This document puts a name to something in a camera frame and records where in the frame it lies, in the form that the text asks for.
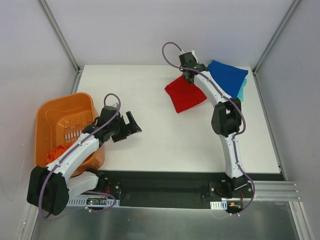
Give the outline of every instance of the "red cloth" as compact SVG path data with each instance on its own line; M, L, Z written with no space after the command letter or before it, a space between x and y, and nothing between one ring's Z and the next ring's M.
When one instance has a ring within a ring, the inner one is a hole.
M207 99L197 86L189 84L183 76L178 77L164 89L170 95L177 113L192 108Z

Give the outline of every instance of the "orange basket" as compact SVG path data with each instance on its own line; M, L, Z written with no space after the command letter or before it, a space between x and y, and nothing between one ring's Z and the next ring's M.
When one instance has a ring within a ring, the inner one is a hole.
M46 154L59 145L74 143L82 130L98 117L92 98L83 92L60 97L43 104L36 113L34 164L45 167ZM103 146L86 159L72 176L86 169L100 168L105 162Z

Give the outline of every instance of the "purple cable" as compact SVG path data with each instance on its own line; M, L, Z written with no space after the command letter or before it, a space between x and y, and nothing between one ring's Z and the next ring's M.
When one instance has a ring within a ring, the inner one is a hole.
M174 64L172 64L166 57L165 55L165 47L166 45L168 44L173 44L175 45L179 50L180 52L182 52L182 49L181 47L179 47L175 42L172 42L172 41L168 41L166 42L163 46L162 46L162 56L164 58L164 60L172 67L176 68L176 69L182 69L182 70L188 70L188 71L193 71L199 75L201 75L202 77L204 77L205 79L207 79L211 85L214 87L214 89L218 92L218 94L220 94L225 100L229 101L233 106L234 108L237 110L237 112L240 114L241 116L241 119L242 119L242 122L243 122L243 129L240 131L240 132L237 132L235 135L233 135L232 137L232 141L233 141L233 149L234 149L234 155L235 155L235 161L236 163L238 164L238 167L240 169L240 171L243 173L243 175L251 182L251 185L252 185L252 197L249 201L249 203L245 206L244 209L241 210L244 211L245 209L247 209L251 203L253 202L254 198L255 198L255 193L256 193L256 186L255 186L255 183L254 181L248 176L248 174L243 170L243 168L239 165L239 157L238 157L238 154L237 154L237 146L236 146L236 139L235 137L240 135L240 134L243 134L247 128L247 124L246 124L246 121L245 121L245 117L244 115L242 114L241 110L238 108L238 106L228 97L224 96L223 93L219 90L219 88L217 87L217 85L209 78L207 77L205 74L203 74L202 72L196 70L196 69L193 69L193 68L189 68L189 67L182 67L182 66L176 66Z
M121 101L120 101L120 98L115 95L114 93L108 93L105 97L104 97L104 106L106 106L106 99L107 97L109 96L114 96L117 100L118 100L118 108L115 112L115 114L106 122L104 123L102 126L98 127L96 130L94 130L92 133L90 133L88 136L86 136L82 141L81 141L81 144L83 144L88 138L90 138L92 135L94 135L96 132L100 131L101 129L103 129L105 126L107 126L109 123L111 123L111 121L113 119L115 119L115 117L119 114L120 112L120 107L121 107ZM59 164L61 164L74 150L76 150L80 145L77 144L75 145L70 151L68 151L59 161ZM55 165L52 170L49 172L49 174L46 176L43 184L42 184L42 187L41 187L41 190L40 190L40 195L39 195L39 203L38 203L38 215L46 220L46 221L52 221L52 220L57 220L57 219L60 219L60 218L63 218L65 217L66 215L70 214L70 213L73 213L77 210L80 210L80 209L83 209L83 207L79 207L79 208L76 208L75 210L63 215L63 216L59 216L57 218L54 218L54 219L51 219L51 220L48 220L48 217L51 215L50 213L47 215L47 216L44 216L44 213L42 212L42 201L43 201L43 197L44 197L44 192L45 192L45 188L46 188L46 185L50 179L50 177L52 176L52 174L54 173L54 171L58 168L59 166L58 165ZM106 207L106 209L109 209L111 207L113 207L117 202L116 198L108 193L102 193L102 192L95 192L95 191L88 191L87 193L91 193L91 194L98 194L98 195L107 195L107 196L110 196L112 199L114 199L114 204L111 205L110 207Z

